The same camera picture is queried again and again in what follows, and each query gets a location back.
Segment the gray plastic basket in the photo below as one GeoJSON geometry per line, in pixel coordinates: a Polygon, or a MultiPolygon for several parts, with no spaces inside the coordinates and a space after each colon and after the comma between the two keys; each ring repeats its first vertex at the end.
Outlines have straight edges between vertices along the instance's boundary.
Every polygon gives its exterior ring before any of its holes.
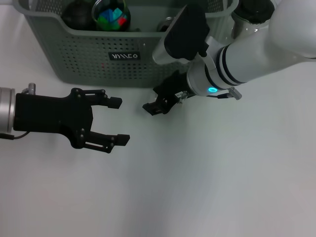
{"type": "MultiPolygon", "coordinates": [[[[23,13],[57,76],[74,84],[153,87],[175,70],[185,71],[188,65],[157,65],[152,52],[163,33],[98,32],[70,29],[61,19],[65,6],[73,0],[14,0],[14,7],[23,13]],[[140,60],[112,61],[109,52],[139,52],[140,60]]],[[[176,14],[191,0],[127,0],[132,14],[131,25],[176,14]],[[141,10],[147,7],[150,20],[143,20],[141,10]]],[[[208,19],[229,15],[237,0],[195,0],[208,12],[208,19]]]]}

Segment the blue led light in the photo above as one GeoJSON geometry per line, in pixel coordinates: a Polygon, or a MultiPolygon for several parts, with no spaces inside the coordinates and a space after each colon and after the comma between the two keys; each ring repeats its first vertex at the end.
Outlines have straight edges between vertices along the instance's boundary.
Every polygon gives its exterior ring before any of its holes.
{"type": "Polygon", "coordinates": [[[209,91],[209,92],[212,92],[212,93],[215,93],[215,92],[217,92],[217,89],[214,88],[214,87],[210,87],[210,88],[208,89],[208,91],[209,91]]]}

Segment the white table surface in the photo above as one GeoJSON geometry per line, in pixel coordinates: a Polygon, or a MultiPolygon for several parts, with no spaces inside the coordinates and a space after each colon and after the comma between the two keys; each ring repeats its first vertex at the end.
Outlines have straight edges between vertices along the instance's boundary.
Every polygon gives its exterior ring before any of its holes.
{"type": "MultiPolygon", "coordinates": [[[[316,234],[311,63],[239,87],[236,101],[191,98],[147,114],[150,89],[104,88],[92,130],[129,134],[111,154],[57,134],[0,141],[1,237],[309,237],[316,234]]],[[[0,6],[0,86],[63,97],[23,16],[0,6]]]]}

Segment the white robotic arm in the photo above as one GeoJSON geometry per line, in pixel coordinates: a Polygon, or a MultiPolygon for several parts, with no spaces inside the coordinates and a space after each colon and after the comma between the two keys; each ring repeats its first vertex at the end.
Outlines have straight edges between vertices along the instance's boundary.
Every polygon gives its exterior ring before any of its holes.
{"type": "MultiPolygon", "coordinates": [[[[197,39],[189,37],[195,32],[205,33],[206,23],[200,19],[199,22],[193,17],[200,14],[196,6],[187,5],[175,18],[172,25],[163,37],[156,50],[153,53],[153,59],[158,64],[172,62],[188,62],[192,64],[188,72],[178,77],[181,89],[186,88],[187,94],[197,96],[211,96],[221,90],[227,89],[229,93],[222,98],[235,97],[240,99],[241,95],[235,89],[242,83],[250,80],[280,71],[292,65],[316,60],[316,1],[315,0],[283,0],[274,11],[269,28],[235,41],[234,43],[223,47],[214,38],[210,37],[205,42],[206,36],[198,33],[197,39]],[[191,24],[185,29],[183,25],[191,24]],[[181,31],[190,31],[181,35],[181,31]],[[175,52],[189,51],[194,54],[194,60],[181,57],[181,53],[173,52],[172,46],[176,45],[178,49],[175,52]],[[183,86],[183,78],[186,78],[187,87],[183,86]]],[[[144,109],[152,115],[166,114],[174,104],[169,104],[163,97],[171,98],[171,95],[164,93],[163,85],[174,86],[173,83],[164,82],[154,88],[155,92],[160,92],[161,101],[144,105],[144,109]]]]}

